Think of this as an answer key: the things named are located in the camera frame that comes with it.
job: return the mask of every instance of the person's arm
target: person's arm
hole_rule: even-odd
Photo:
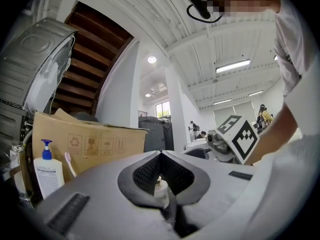
[[[245,164],[252,165],[260,161],[264,155],[279,150],[292,138],[297,127],[294,116],[287,105],[283,103],[281,111],[276,115],[272,124],[260,135],[258,144]]]

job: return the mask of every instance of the window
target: window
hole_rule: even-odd
[[[155,106],[157,118],[169,118],[171,116],[169,101]]]

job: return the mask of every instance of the black sticker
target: black sticker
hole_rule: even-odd
[[[232,143],[240,153],[243,160],[245,160],[257,141],[258,138],[255,135],[254,130],[251,128],[248,121],[245,121],[239,132],[232,140]]]
[[[217,130],[223,135],[226,134],[241,118],[240,115],[231,115]]]

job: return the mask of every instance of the blue pump cap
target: blue pump cap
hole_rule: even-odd
[[[42,159],[44,160],[51,160],[52,159],[52,154],[49,150],[49,143],[52,142],[52,140],[49,140],[49,139],[42,139],[42,141],[44,142],[45,144],[45,149],[43,150],[42,152]]]

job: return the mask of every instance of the recycling symbol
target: recycling symbol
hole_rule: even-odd
[[[79,144],[80,144],[80,142],[79,142],[78,138],[76,138],[76,137],[73,137],[73,138],[70,140],[70,145],[71,145],[72,147],[78,147]]]

